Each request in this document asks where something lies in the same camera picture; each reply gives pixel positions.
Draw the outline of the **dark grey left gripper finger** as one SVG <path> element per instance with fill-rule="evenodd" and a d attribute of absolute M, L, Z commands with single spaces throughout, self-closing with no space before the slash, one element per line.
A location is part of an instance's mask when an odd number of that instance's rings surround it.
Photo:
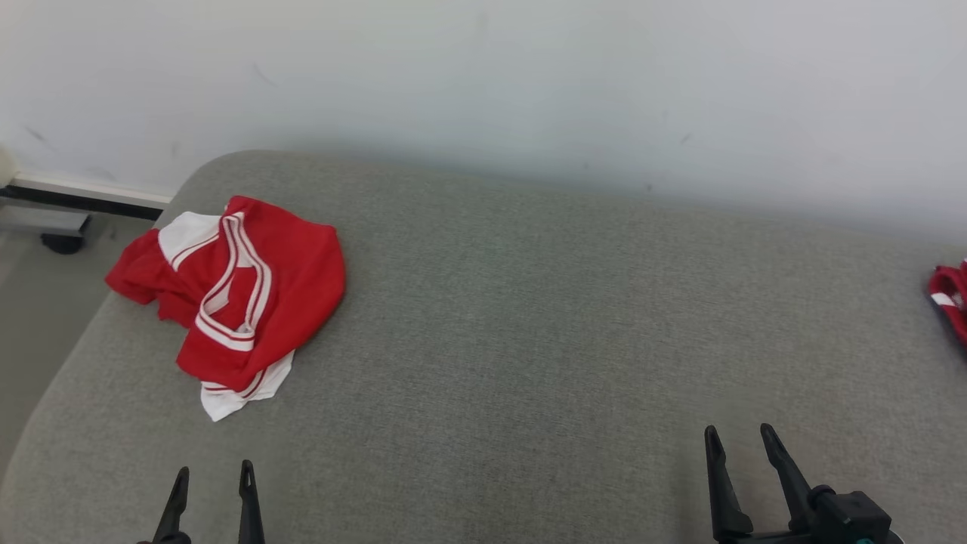
<path fill-rule="evenodd" d="M 239 513 L 239 544 L 265 544 L 261 506 L 255 480 L 255 467 L 249 460 L 242 461 L 239 472 L 239 498 L 242 500 Z"/>
<path fill-rule="evenodd" d="M 180 527 L 181 517 L 187 508 L 189 482 L 190 469 L 183 467 L 174 480 L 165 508 L 162 510 L 158 527 L 156 527 L 154 537 L 151 540 L 152 543 L 191 544 L 191 538 Z"/>

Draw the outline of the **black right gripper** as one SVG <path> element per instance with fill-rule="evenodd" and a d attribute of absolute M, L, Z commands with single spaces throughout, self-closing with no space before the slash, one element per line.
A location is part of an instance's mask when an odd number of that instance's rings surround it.
<path fill-rule="evenodd" d="M 860 491 L 836 493 L 809 487 L 774 427 L 760 426 L 771 467 L 776 469 L 786 507 L 788 530 L 753 533 L 752 520 L 740 510 L 726 467 L 721 438 L 714 425 L 704 431 L 712 538 L 718 543 L 904 543 L 891 529 L 892 519 Z"/>

